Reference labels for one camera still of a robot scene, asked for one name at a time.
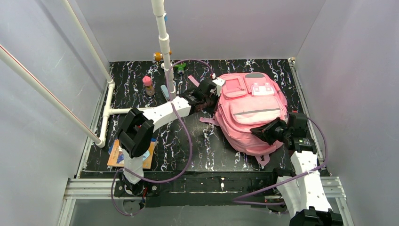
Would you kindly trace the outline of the pink student backpack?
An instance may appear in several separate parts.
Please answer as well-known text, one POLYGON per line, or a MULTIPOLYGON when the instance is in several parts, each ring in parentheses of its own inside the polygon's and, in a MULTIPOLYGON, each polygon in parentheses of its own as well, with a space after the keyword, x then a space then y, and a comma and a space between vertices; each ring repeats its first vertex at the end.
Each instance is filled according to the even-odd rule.
POLYGON ((215 107, 213 118, 200 118, 200 122, 218 126, 234 150, 254 156, 265 166, 270 154, 283 144, 268 144, 250 132, 280 117, 287 120, 287 100, 279 85, 267 74, 227 73, 215 107))

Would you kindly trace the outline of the blue children's book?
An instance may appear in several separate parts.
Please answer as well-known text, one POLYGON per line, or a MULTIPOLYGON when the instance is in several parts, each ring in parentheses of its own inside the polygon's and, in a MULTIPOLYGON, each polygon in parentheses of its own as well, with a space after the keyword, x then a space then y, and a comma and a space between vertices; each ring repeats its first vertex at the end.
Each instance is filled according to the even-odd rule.
POLYGON ((114 150, 114 143, 112 145, 110 145, 110 148, 108 150, 108 154, 111 155, 113 153, 114 150))

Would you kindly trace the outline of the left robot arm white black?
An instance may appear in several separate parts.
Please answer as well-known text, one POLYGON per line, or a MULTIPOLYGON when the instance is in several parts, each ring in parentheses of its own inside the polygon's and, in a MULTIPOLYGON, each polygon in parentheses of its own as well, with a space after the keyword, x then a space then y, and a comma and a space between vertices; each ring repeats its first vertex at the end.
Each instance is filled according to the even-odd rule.
POLYGON ((169 102, 154 108, 128 111, 116 138, 124 155, 123 175, 132 185, 144 180, 143 155, 150 147, 152 136, 160 127, 182 120, 204 109, 214 109, 220 97, 224 80, 204 79, 169 102))

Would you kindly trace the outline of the orange children's book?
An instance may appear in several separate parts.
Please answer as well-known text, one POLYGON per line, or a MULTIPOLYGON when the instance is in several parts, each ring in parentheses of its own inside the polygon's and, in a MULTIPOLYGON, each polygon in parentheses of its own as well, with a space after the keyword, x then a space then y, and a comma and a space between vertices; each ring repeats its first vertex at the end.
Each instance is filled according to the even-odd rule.
MULTIPOLYGON (((123 167, 124 166, 124 154, 120 148, 118 139, 114 140, 114 150, 110 155, 107 165, 109 167, 123 167)), ((152 157, 154 149, 157 145, 157 140, 152 138, 148 150, 143 154, 143 169, 149 170, 152 164, 152 157)))

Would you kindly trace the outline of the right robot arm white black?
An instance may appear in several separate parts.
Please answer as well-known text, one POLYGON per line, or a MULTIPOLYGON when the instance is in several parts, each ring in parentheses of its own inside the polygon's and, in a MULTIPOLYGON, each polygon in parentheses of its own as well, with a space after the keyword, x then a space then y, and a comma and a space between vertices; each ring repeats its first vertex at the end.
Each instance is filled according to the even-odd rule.
POLYGON ((291 226, 342 226, 340 213, 332 210, 321 182, 317 148, 307 137, 308 121, 303 113, 289 113, 288 120, 276 118, 263 126, 251 129, 262 141, 272 144, 280 141, 292 151, 290 157, 294 172, 276 169, 276 187, 290 214, 291 226))

